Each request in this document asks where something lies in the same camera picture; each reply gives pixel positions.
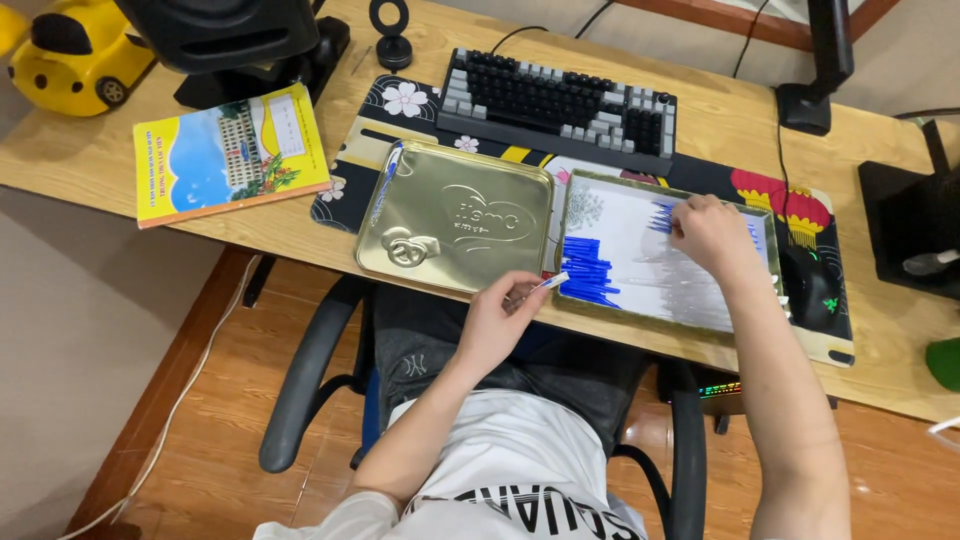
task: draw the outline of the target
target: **computer mouse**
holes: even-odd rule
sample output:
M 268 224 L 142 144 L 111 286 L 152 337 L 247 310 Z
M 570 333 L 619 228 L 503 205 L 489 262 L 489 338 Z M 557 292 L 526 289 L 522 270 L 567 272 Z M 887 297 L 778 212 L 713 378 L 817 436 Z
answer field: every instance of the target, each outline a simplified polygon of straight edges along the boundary
M 780 251 L 780 270 L 797 324 L 813 331 L 830 328 L 837 316 L 840 282 L 817 252 L 788 246 Z

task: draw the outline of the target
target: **chair armrest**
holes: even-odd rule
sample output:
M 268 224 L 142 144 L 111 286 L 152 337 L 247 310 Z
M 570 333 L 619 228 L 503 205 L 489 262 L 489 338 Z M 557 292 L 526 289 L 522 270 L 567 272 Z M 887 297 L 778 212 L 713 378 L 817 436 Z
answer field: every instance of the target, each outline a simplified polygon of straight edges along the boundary
M 673 488 L 667 540 L 702 540 L 707 513 L 707 437 L 700 394 L 689 365 L 668 362 L 673 379 Z
M 344 275 L 330 287 L 303 333 L 294 353 L 274 412 L 260 445 L 260 467 L 268 473 L 285 471 L 297 458 L 300 441 L 317 412 L 313 406 L 326 366 L 357 305 L 375 284 Z

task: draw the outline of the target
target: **gray pants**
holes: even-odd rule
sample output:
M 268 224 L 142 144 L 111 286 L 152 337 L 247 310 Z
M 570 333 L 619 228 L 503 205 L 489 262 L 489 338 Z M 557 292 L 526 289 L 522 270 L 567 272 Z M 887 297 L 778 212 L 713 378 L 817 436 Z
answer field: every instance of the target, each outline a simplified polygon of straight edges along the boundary
M 411 289 L 377 287 L 381 431 L 394 407 L 422 394 L 456 352 L 467 310 L 467 304 Z M 476 389 L 527 392 L 569 408 L 593 427 L 609 457 L 649 363 L 639 349 L 534 323 Z

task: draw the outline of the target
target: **yellow notebook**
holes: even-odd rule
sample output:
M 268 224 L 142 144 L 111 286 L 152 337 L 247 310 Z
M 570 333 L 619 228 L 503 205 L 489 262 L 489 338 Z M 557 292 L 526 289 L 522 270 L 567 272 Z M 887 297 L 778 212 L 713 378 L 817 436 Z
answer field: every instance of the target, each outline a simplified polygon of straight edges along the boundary
M 140 229 L 330 187 L 306 87 L 133 126 Z

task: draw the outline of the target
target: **toy car wheel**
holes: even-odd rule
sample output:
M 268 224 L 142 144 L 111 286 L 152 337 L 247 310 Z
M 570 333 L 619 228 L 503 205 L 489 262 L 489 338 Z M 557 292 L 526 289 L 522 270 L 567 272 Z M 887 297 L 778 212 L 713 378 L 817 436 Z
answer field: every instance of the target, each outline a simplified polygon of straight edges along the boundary
M 101 77 L 97 81 L 95 90 L 100 101 L 103 101 L 111 109 L 120 107 L 130 97 L 130 90 L 113 77 Z

